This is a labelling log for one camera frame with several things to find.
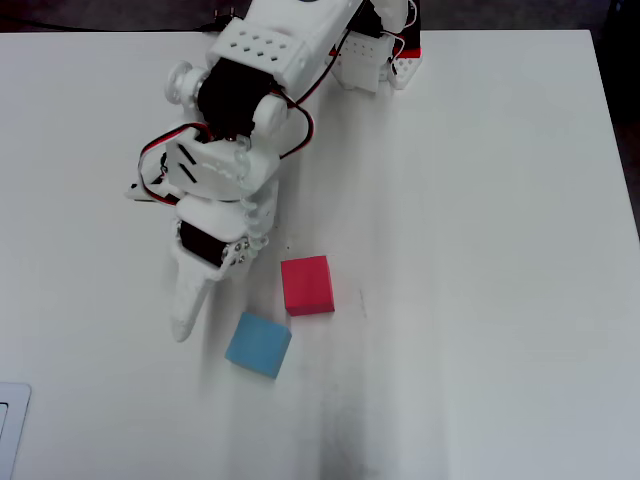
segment red cube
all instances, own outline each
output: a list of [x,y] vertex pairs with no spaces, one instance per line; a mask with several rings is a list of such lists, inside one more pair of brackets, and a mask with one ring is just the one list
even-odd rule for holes
[[281,267],[284,304],[289,315],[335,311],[327,257],[286,260]]

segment white table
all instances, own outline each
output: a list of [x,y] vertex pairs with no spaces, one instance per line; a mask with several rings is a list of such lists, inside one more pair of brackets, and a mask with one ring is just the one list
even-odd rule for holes
[[[14,480],[638,478],[640,254],[589,34],[422,35],[406,91],[327,79],[270,246],[179,345],[172,212],[122,192],[210,40],[0,36]],[[336,313],[290,321],[278,379],[226,361],[243,310],[288,321],[279,262],[323,254]]]

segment white plastic part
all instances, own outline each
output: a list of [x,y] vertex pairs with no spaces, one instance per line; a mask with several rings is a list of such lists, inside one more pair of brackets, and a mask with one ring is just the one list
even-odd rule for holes
[[388,32],[401,32],[408,22],[409,3],[406,0],[371,0],[380,16],[382,28]]
[[176,63],[169,71],[164,84],[164,96],[169,103],[180,104],[180,86],[185,74],[193,68],[189,62],[181,61]]
[[[178,262],[178,279],[171,330],[178,342],[186,340],[195,325],[207,293],[227,276],[242,274],[258,251],[267,245],[278,199],[278,180],[268,181],[252,197],[224,203],[187,195],[178,202],[172,253]],[[228,244],[218,268],[187,251],[181,244],[179,225],[185,221]]]
[[287,102],[275,95],[266,95],[253,112],[254,134],[263,137],[274,135],[287,120]]
[[209,56],[270,73],[289,89],[297,82],[310,54],[301,40],[234,18],[218,36]]
[[185,116],[199,119],[201,113],[196,106],[196,98],[206,76],[207,71],[204,68],[194,68],[189,62],[179,62],[169,72],[164,86],[164,96],[174,105],[181,104]]
[[207,58],[224,57],[268,72],[297,98],[309,87],[359,6],[358,0],[253,0],[245,20],[232,20]]
[[357,87],[370,92],[378,90],[381,71],[387,69],[394,39],[352,32],[345,40],[338,59],[331,69],[340,84],[347,89]]
[[418,58],[398,58],[393,62],[396,73],[390,69],[389,83],[396,90],[404,89],[422,64],[422,55]]
[[258,135],[244,152],[237,141],[200,143],[196,133],[188,129],[166,146],[169,182],[184,192],[213,200],[239,200],[255,193],[280,165],[274,146]]
[[[174,197],[180,199],[180,198],[182,198],[184,196],[184,192],[182,190],[180,190],[179,188],[177,188],[175,185],[171,185],[167,181],[166,178],[164,180],[162,180],[161,183],[156,184],[156,185],[151,185],[151,184],[147,183],[147,188],[149,190],[151,190],[153,193],[155,193],[156,195],[160,195],[161,197],[166,197],[167,195],[171,194]],[[142,186],[140,186],[137,183],[132,184],[131,187],[129,187],[129,190],[127,190],[124,193],[124,196],[126,198],[128,198],[129,200],[147,201],[147,202],[153,202],[154,201],[147,194],[147,192],[145,192],[142,189]]]

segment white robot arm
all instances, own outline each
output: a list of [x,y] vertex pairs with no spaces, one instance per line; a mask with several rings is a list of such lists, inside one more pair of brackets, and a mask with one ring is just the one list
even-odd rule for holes
[[[275,173],[311,139],[313,119],[301,104],[329,69],[336,64],[334,75],[345,87],[371,91],[381,80],[402,88],[410,78],[394,66],[401,53],[394,46],[398,40],[404,48],[403,30],[418,19],[414,0],[370,1],[253,0],[246,18],[230,19],[215,39],[208,68],[180,62],[171,71],[165,96],[182,105],[182,119],[144,147],[138,182],[127,196],[176,207],[172,252],[179,273],[171,325],[178,342],[190,335],[215,282],[246,270],[267,244]],[[308,133],[280,154],[271,139],[292,108],[305,115]]]

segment blue cube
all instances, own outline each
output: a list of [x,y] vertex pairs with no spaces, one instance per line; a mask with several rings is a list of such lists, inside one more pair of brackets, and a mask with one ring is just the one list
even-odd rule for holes
[[243,313],[225,358],[236,365],[276,378],[291,332],[284,325]]

